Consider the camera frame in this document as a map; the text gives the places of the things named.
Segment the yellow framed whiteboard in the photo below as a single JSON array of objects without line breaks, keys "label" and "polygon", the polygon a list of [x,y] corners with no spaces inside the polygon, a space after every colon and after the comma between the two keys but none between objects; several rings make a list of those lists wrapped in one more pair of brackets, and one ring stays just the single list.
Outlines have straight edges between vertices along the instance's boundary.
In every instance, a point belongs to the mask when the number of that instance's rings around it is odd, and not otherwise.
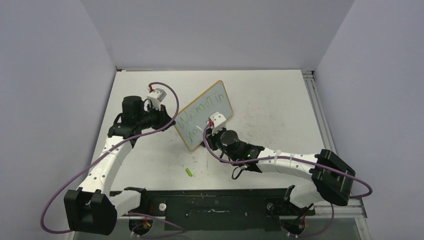
[{"label": "yellow framed whiteboard", "polygon": [[194,151],[202,142],[202,133],[196,126],[205,127],[209,117],[220,112],[229,119],[233,108],[223,81],[218,80],[202,94],[184,107],[175,118],[175,128],[189,151]]}]

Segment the green marker cap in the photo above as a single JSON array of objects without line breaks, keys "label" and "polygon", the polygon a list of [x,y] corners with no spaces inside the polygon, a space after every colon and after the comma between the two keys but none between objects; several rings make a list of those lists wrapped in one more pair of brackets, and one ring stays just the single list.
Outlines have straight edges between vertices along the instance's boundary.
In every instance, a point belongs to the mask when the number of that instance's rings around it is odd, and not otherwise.
[{"label": "green marker cap", "polygon": [[185,172],[187,173],[188,176],[190,177],[193,176],[192,172],[188,168],[185,169]]}]

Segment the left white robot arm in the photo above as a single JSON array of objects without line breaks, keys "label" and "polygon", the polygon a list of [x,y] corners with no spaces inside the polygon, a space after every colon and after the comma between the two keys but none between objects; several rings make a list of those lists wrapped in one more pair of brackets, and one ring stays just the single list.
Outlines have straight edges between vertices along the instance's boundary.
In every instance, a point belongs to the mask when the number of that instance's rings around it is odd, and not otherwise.
[{"label": "left white robot arm", "polygon": [[140,190],[125,189],[111,196],[111,187],[122,163],[136,144],[135,136],[143,130],[166,130],[175,124],[162,96],[151,93],[145,101],[140,96],[126,96],[122,101],[122,112],[109,128],[100,161],[89,168],[88,176],[76,190],[68,190],[64,206],[71,231],[109,235],[119,217],[129,211],[144,215],[149,210],[149,201]]}]

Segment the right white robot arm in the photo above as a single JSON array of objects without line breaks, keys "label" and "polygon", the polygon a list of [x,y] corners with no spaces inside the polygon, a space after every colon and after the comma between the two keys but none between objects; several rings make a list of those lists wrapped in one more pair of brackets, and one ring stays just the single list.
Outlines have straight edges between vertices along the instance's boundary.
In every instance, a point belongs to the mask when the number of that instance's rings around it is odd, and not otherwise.
[{"label": "right white robot arm", "polygon": [[219,159],[240,171],[279,173],[302,178],[307,182],[287,188],[283,209],[296,214],[302,208],[327,201],[337,206],[347,206],[353,186],[355,171],[336,153],[322,149],[318,154],[294,154],[272,150],[241,141],[234,130],[226,128],[203,135],[204,146],[213,153],[221,151]]}]

